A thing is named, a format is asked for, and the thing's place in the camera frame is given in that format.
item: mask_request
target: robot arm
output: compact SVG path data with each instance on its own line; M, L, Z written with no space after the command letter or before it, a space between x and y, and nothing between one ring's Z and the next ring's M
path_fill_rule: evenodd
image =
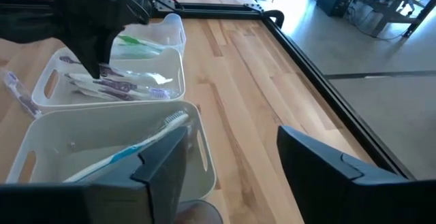
M148 24L148 0L53 0L38 7L4 10L0 5L0 37L19 44L50 37L61 40L93 78L99 64L109 63L114 38L129 24Z

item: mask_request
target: desk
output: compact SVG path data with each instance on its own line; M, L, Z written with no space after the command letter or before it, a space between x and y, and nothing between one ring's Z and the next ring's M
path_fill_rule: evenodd
M365 161L368 155L261 22L183 24L186 100L200 109L217 170L208 201L225 223L303 223L281 169L277 126L291 125ZM24 46L1 40L0 63L32 89L62 45L55 39ZM31 119L7 91L0 99L4 181Z

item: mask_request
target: basket handle hole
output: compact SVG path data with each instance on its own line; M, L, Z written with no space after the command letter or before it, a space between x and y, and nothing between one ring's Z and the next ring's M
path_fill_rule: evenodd
M46 86L44 87L44 94L47 97L47 99L50 99L53 94L54 87L56 86L56 83L59 79L59 74L57 70L53 70L53 72L50 74L50 77L48 78L48 81L46 83Z
M198 148L200 149L200 154L201 154L202 160L203 160L204 171L207 171L207 169L208 169L207 156L206 156L206 151L204 149L203 137L202 137L200 131L197 131L197 142L198 142Z
M21 169L20 176L18 177L19 183L28 183L33 172L33 168L36 164L36 154L35 151L30 151L27 153L25 163Z

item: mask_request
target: white plastic basket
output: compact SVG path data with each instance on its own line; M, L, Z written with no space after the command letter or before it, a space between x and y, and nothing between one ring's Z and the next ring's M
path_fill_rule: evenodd
M215 169L197 108L185 101L144 103L51 112L29 127L6 183L17 183L27 155L35 152L29 182L63 182L107 156L119 152L164 118L185 110L193 129L181 201L203 199L214 188ZM77 148L86 146L88 150Z
M182 58L185 52L186 36L182 18L174 13L168 14L159 23L128 25L120 34L148 40L166 48L174 48L180 52Z
M35 88L33 89L32 101L38 105L40 110L43 112L74 108L89 108L93 106L111 106L123 103L145 103L157 101L104 101L102 99L88 97L73 92L77 88L70 84L69 80L63 76L59 76L56 84L48 84L48 81L55 70L87 74L86 69L82 65L77 64L67 65L67 69L65 70L65 64L59 62L59 57L62 56L69 56L71 59L78 61L73 52L71 52L71 50L68 48L62 48L56 51L47 63L45 70L42 72L40 79L37 81ZM146 61L112 60L110 64L125 71L134 71L138 73L158 73L166 78L172 78L173 81L166 84L164 88L177 91L177 93L180 95L176 98L165 101L181 100L185 96L185 77L183 74L183 65L181 56L175 49L165 49L159 56L153 59L147 59ZM44 93L46 85L54 85L52 94L49 98L47 98Z

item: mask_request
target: wooden tabletop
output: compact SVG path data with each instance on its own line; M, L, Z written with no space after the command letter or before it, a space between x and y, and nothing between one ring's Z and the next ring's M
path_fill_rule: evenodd
M303 223L277 154L279 125L371 161L262 22L185 19L183 24L185 97L200 109L218 180L208 201L225 223ZM62 46L56 39L27 45L0 40L0 65L32 90ZM4 181L31 119L5 89L0 100Z

